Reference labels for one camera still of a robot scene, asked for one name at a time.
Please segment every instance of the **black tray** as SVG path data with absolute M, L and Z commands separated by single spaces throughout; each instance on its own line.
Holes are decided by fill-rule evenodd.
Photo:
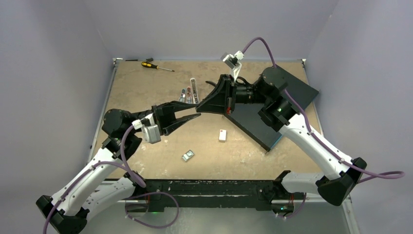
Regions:
M 307 108 L 319 92 L 286 70 L 282 70 L 285 72 L 284 78 L 288 83 L 287 90 L 289 94 L 303 109 Z M 225 115 L 225 117 L 247 133 L 265 150 L 270 151 L 280 140 L 281 134 L 275 132 L 261 120 L 258 111 L 262 107 L 262 104 L 236 104 L 234 112 Z

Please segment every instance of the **wooden work surface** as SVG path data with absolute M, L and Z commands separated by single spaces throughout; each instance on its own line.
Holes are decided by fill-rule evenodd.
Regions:
M 229 71 L 228 67 L 219 61 L 153 63 L 176 72 L 144 68 L 141 62 L 121 62 L 106 111 L 115 108 L 139 112 L 154 104 L 178 100 L 181 90 L 189 86 L 189 79 L 192 77 L 197 80 L 198 93 L 202 100 L 213 89 L 205 81 L 217 82 L 220 74 Z M 240 76 L 252 83 L 269 66 L 269 62 L 243 62 Z M 281 62 L 279 66 L 307 82 L 301 63 Z M 193 109 L 186 110 L 179 112 L 177 117 L 193 113 Z M 313 105 L 306 109 L 306 113 L 311 125 L 319 131 Z M 220 129 L 227 130 L 225 143 L 218 141 Z M 94 153 L 106 137 L 100 130 Z M 182 155 L 189 149 L 195 156 L 184 162 Z M 143 142 L 128 163 L 144 178 L 151 179 L 275 179 L 283 170 L 301 173 L 320 171 L 318 166 L 286 137 L 266 153 L 259 144 L 225 117 L 204 113 L 171 135 L 162 136 L 161 142 L 153 145 Z M 118 169 L 109 178 L 120 178 L 123 174 L 124 171 Z

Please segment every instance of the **white wall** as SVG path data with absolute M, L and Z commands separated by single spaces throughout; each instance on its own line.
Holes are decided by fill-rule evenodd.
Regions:
M 37 198 L 83 167 L 111 60 L 82 0 L 0 2 L 1 233 L 41 233 Z
M 219 59 L 252 38 L 302 59 L 338 0 L 85 0 L 113 57 Z M 257 43 L 248 59 L 268 59 Z
M 400 180 L 356 186 L 362 233 L 411 233 L 413 191 L 413 3 L 340 0 L 311 49 L 306 70 L 326 137 L 374 172 Z

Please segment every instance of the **screwdriver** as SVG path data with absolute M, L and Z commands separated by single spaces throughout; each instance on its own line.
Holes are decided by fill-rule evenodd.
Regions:
M 159 67 L 158 65 L 153 65 L 150 62 L 142 62 L 142 66 L 147 67 L 147 68 L 164 69 L 164 70 L 167 70 L 167 71 L 174 72 L 174 70 Z

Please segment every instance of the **yellow screwdriver handle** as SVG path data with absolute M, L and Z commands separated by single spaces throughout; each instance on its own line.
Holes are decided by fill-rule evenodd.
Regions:
M 142 66 L 147 67 L 147 68 L 158 69 L 158 65 L 153 65 L 152 63 L 149 63 L 149 62 L 142 62 Z

